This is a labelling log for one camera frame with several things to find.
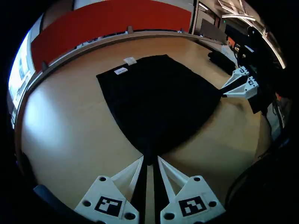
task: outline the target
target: white wall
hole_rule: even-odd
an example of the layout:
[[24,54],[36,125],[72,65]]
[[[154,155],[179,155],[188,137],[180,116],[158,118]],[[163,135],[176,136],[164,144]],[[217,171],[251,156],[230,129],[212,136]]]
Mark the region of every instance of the white wall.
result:
[[96,3],[96,2],[100,2],[100,1],[104,1],[104,0],[74,0],[74,10],[75,9],[79,9],[83,6],[92,4],[92,3]]
[[32,42],[40,34],[40,23],[42,17],[43,14],[38,18],[38,20],[35,22],[35,24],[32,26],[30,30],[30,42]]

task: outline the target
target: ceiling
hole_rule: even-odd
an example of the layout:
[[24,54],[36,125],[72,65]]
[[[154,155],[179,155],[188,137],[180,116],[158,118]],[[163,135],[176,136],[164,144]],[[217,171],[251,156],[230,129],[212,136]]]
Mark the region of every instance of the ceiling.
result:
[[230,12],[223,9],[219,2],[230,9],[233,9],[238,14],[248,14],[253,16],[256,20],[256,24],[263,28],[265,26],[264,22],[258,15],[258,13],[244,0],[200,0],[199,2],[206,5],[210,10],[212,10],[217,16],[221,17],[224,14],[231,14]]

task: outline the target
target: wall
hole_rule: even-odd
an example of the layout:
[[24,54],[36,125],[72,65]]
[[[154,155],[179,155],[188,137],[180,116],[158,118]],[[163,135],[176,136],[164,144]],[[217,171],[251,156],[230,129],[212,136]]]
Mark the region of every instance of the wall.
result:
[[189,12],[191,12],[191,19],[190,19],[190,24],[189,27],[191,26],[192,23],[192,18],[193,18],[193,11],[194,11],[194,6],[193,6],[193,0],[152,0],[152,1],[159,1],[167,4],[171,4],[173,6],[180,7],[182,9],[185,9]]
[[206,21],[209,21],[210,23],[214,24],[214,19],[211,16],[209,16],[208,14],[206,14],[203,11],[199,10],[198,14],[197,14],[195,32],[200,31],[201,23],[202,23],[203,19],[205,19]]
[[72,11],[72,5],[73,0],[59,0],[51,5],[44,14],[42,30],[46,29],[50,24],[64,14]]
[[34,67],[52,62],[75,46],[133,29],[189,30],[191,12],[151,0],[109,0],[69,12],[41,32],[31,44]]
[[74,10],[100,1],[104,1],[104,0],[74,0]]
[[40,34],[40,23],[43,14],[38,18],[38,20],[33,24],[30,32],[30,42],[32,42]]

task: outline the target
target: fluorescent light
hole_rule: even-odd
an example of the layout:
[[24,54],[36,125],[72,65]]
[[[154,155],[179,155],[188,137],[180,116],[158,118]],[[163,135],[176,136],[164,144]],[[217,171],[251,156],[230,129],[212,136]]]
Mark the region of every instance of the fluorescent light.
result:
[[205,5],[198,3],[202,8],[204,8],[205,10],[209,10]]
[[223,15],[222,18],[239,18],[239,19],[248,19],[248,20],[253,20],[255,21],[255,18],[252,16],[247,16],[247,15],[241,15],[241,14],[228,14],[228,15]]
[[225,10],[227,10],[227,11],[229,11],[229,12],[231,12],[232,14],[235,14],[235,15],[238,14],[238,13],[236,13],[235,11],[233,11],[232,9],[230,9],[229,7],[222,6],[222,8],[225,9]]

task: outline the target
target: black cable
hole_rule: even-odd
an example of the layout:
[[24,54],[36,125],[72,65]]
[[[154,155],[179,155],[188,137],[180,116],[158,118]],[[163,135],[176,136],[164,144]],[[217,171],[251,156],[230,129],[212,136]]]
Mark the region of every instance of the black cable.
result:
[[274,106],[275,110],[276,110],[276,113],[277,113],[277,117],[278,117],[278,122],[279,122],[279,127],[280,127],[280,131],[283,130],[283,122],[282,122],[282,117],[280,116],[280,113],[279,113],[279,110],[278,110],[278,104],[277,104],[277,101],[274,100],[272,102],[272,105]]

